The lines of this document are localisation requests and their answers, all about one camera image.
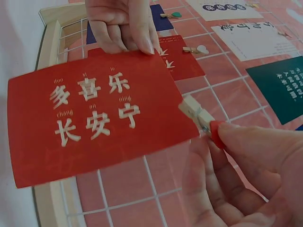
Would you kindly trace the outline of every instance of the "small wooden clip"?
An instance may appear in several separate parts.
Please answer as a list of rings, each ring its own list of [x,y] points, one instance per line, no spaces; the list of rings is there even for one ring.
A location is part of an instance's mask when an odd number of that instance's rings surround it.
[[[214,118],[192,96],[186,96],[179,105],[179,109],[191,118],[200,130],[211,135],[209,123],[214,121]]]
[[[161,16],[161,17],[167,17],[167,18],[176,18],[176,17],[174,17],[173,15],[165,14],[165,13],[161,13],[160,16]]]
[[[245,3],[245,5],[252,8],[259,8],[259,6],[256,3]]]
[[[191,53],[201,53],[199,50],[197,50],[197,48],[195,48],[195,47],[187,47],[187,46],[183,46],[183,51],[185,51],[185,52],[191,52]]]
[[[278,34],[279,35],[282,35],[282,36],[284,36],[284,37],[289,37],[289,38],[292,38],[289,34],[287,34],[286,32],[279,32],[278,31]]]
[[[225,147],[218,134],[218,127],[222,122],[216,121],[192,96],[186,96],[179,104],[179,109],[191,118],[197,127],[214,141],[218,148]]]

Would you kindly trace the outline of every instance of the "red paper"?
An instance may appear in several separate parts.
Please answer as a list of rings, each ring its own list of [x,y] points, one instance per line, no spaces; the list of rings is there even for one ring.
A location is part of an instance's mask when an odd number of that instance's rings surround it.
[[[205,76],[205,72],[200,67],[194,56],[189,52],[184,52],[186,46],[180,35],[159,38],[163,61],[171,73],[174,81],[193,77]],[[101,48],[88,51],[88,57],[104,55]]]
[[[109,75],[119,77],[111,84]],[[9,147],[16,186],[93,171],[197,136],[194,123],[178,109],[181,101],[157,54],[99,56],[10,79]],[[98,118],[88,122],[94,114]]]

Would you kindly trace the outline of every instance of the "white wire grid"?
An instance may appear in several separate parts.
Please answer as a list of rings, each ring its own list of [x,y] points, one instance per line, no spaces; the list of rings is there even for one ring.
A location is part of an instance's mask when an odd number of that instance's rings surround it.
[[[212,55],[208,55],[208,56],[204,56],[204,57],[199,57],[199,58],[196,58],[196,60],[200,60],[200,59],[205,59],[205,58],[211,58],[211,57],[214,57],[214,56],[218,56],[218,55],[225,55],[225,57],[228,59],[228,61],[231,63],[231,65],[234,67],[234,69],[237,71],[237,73],[239,74],[239,77],[238,78],[235,78],[235,79],[231,79],[231,80],[228,80],[228,81],[225,81],[225,82],[222,82],[222,83],[218,83],[218,84],[214,84],[214,85],[211,85],[209,83],[209,81],[207,80],[207,76],[204,77],[206,83],[207,83],[207,86],[204,87],[204,88],[201,88],[201,89],[197,89],[197,90],[193,90],[193,91],[190,91],[190,92],[187,92],[187,93],[184,93],[182,94],[182,96],[186,96],[188,94],[194,94],[194,93],[197,93],[197,92],[200,92],[200,91],[203,91],[203,90],[207,90],[207,89],[210,89],[212,94],[214,95],[218,105],[220,106],[222,112],[224,113],[225,115],[225,118],[227,119],[228,122],[232,122],[234,120],[237,120],[239,118],[242,118],[244,116],[247,116],[247,115],[250,115],[252,113],[255,113],[257,111],[262,111],[263,114],[266,116],[266,118],[268,119],[270,125],[272,128],[274,128],[274,124],[271,120],[271,118],[269,117],[269,115],[267,114],[267,112],[265,111],[265,108],[268,107],[267,105],[263,106],[260,101],[258,100],[256,94],[253,92],[253,90],[251,89],[251,87],[248,85],[247,81],[246,81],[246,78],[248,77],[247,75],[243,76],[239,69],[236,67],[236,65],[233,63],[233,61],[230,59],[229,57],[229,53],[230,52],[225,52],[223,50],[223,48],[219,45],[219,43],[216,41],[216,39],[213,37],[213,34],[214,32],[211,32],[211,31],[208,31],[207,28],[198,20],[198,17],[195,17],[194,14],[192,13],[191,10],[189,10],[189,5],[185,4],[184,2],[182,2],[181,0],[178,0],[182,6],[179,6],[179,7],[174,7],[174,8],[169,8],[169,9],[178,9],[178,8],[185,8],[191,15],[192,15],[192,18],[186,18],[186,19],[179,19],[179,20],[176,20],[176,21],[172,21],[172,23],[178,23],[180,21],[185,21],[185,20],[196,20],[200,26],[206,31],[206,33],[204,34],[200,34],[200,35],[192,35],[192,36],[187,36],[187,37],[183,37],[183,39],[188,39],[188,38],[192,38],[192,37],[196,37],[196,36],[203,36],[203,35],[209,35],[211,37],[211,39],[216,43],[216,45],[220,48],[221,50],[221,53],[216,53],[216,54],[212,54]],[[153,0],[153,3],[154,4],[160,4],[161,0]],[[276,26],[286,26],[276,15],[274,15],[272,12],[270,12],[266,7],[262,6],[262,4],[260,4],[258,1],[255,1],[255,3],[258,3],[262,8],[264,8],[265,10],[267,10],[266,12],[260,12],[261,14],[266,14],[266,13],[270,13],[272,14],[279,22],[281,22],[281,24],[279,25],[276,25]],[[76,50],[78,48],[81,48],[81,53],[82,53],[82,58],[85,57],[85,43],[84,43],[84,40],[83,40],[83,37],[84,37],[84,32],[86,31],[86,28],[83,27],[83,21],[84,20],[87,20],[87,18],[83,18],[77,22],[74,22],[73,24],[75,23],[81,23],[81,31],[78,31],[76,33],[81,33],[81,46],[78,46],[78,47],[75,47],[75,48],[72,48],[72,49],[66,49],[64,52],[59,52],[59,47],[58,47],[58,56],[61,55],[61,54],[66,54],[70,51],[73,51],[73,50]],[[71,35],[75,35],[76,33],[73,33],[73,34],[69,34],[67,36],[64,36],[62,37],[61,39],[63,38],[66,38],[68,36],[71,36]],[[294,39],[292,41],[299,41],[301,43],[302,40],[296,36],[297,39]],[[223,85],[223,84],[228,84],[228,83],[231,83],[231,82],[234,82],[234,81],[237,81],[237,80],[242,80],[245,84],[245,86],[248,88],[248,90],[250,91],[250,93],[253,95],[254,99],[257,101],[258,105],[259,105],[259,108],[257,109],[254,109],[250,112],[247,112],[247,113],[244,113],[244,114],[241,114],[239,116],[236,116],[234,118],[229,118],[223,105],[221,104],[217,94],[215,93],[214,91],[214,87],[217,87],[217,86],[220,86],[220,85]],[[82,211],[82,208],[81,208],[81,204],[80,204],[80,201],[77,202],[78,204],[78,212],[77,213],[69,213],[68,211],[68,206],[67,206],[67,201],[66,201],[66,196],[65,196],[65,193],[64,193],[64,187],[63,187],[63,183],[61,181],[61,189],[62,189],[62,194],[63,194],[63,201],[64,201],[64,204],[65,204],[65,212],[66,212],[66,217],[68,219],[68,223],[69,223],[69,226],[70,227],[74,227],[71,223],[71,218],[74,218],[74,217],[77,217],[78,218],[78,222],[80,224],[81,227],[86,227],[86,223],[83,219],[84,215],[87,215],[87,214],[93,214],[93,213],[97,213],[97,212],[106,212],[106,215],[107,215],[107,219],[108,219],[108,222],[109,222],[109,226],[110,227],[114,227],[114,224],[113,224],[113,221],[112,221],[112,217],[111,217],[111,214],[110,214],[110,211],[111,210],[114,210],[114,209],[118,209],[118,208],[121,208],[121,207],[125,207],[125,206],[130,206],[130,205],[134,205],[134,204],[137,204],[137,203],[141,203],[141,202],[145,202],[145,201],[150,201],[150,200],[155,200],[156,201],[156,204],[157,204],[157,207],[158,207],[158,210],[159,210],[159,213],[160,213],[160,217],[161,217],[161,220],[162,220],[162,225],[163,227],[169,227],[167,222],[166,222],[166,219],[165,219],[165,215],[163,213],[163,210],[162,210],[162,207],[161,207],[161,203],[159,201],[159,198],[162,197],[162,196],[165,196],[165,195],[169,195],[171,193],[174,193],[174,192],[178,192],[178,191],[181,191],[181,188],[177,188],[177,189],[174,189],[174,190],[171,190],[171,191],[167,191],[165,193],[157,193],[157,190],[156,190],[156,187],[155,187],[155,184],[154,184],[154,181],[153,181],[153,177],[152,177],[152,174],[151,174],[151,171],[150,171],[150,168],[149,168],[149,164],[148,164],[148,161],[146,159],[146,156],[143,157],[143,161],[144,161],[144,164],[145,164],[145,168],[146,168],[146,171],[147,171],[147,174],[148,174],[148,178],[149,178],[149,181],[150,181],[150,184],[151,184],[151,187],[152,187],[152,192],[153,192],[153,196],[151,197],[147,197],[147,198],[144,198],[144,199],[140,199],[140,200],[136,200],[136,201],[132,201],[132,202],[129,202],[129,203],[124,203],[124,204],[120,204],[120,205],[116,205],[116,206],[111,206],[109,207],[108,206],[108,203],[107,203],[107,198],[106,198],[106,194],[105,194],[105,190],[104,190],[104,187],[103,187],[103,182],[102,182],[102,176],[101,176],[101,173],[100,173],[100,170],[97,171],[97,174],[98,174],[98,181],[99,181],[99,186],[100,186],[100,189],[101,189],[101,194],[102,194],[102,198],[103,198],[103,202],[104,202],[104,208],[103,209],[98,209],[98,210],[92,210],[92,211],[86,211],[86,212],[83,212]],[[79,193],[78,193],[78,189],[77,189],[77,183],[75,181],[75,178],[74,178],[74,192],[73,193],[76,193],[76,198],[75,200],[79,200]]]

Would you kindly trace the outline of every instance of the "white card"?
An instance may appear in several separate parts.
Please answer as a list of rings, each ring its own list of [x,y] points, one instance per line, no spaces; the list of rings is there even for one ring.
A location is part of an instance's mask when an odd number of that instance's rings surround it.
[[[212,27],[240,61],[293,54],[296,47],[269,22]]]
[[[263,18],[244,0],[186,0],[206,21]]]

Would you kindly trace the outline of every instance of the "teal card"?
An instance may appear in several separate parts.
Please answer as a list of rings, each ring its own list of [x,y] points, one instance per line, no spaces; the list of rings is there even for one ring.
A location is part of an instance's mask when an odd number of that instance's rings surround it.
[[[303,114],[303,57],[246,69],[281,124]]]

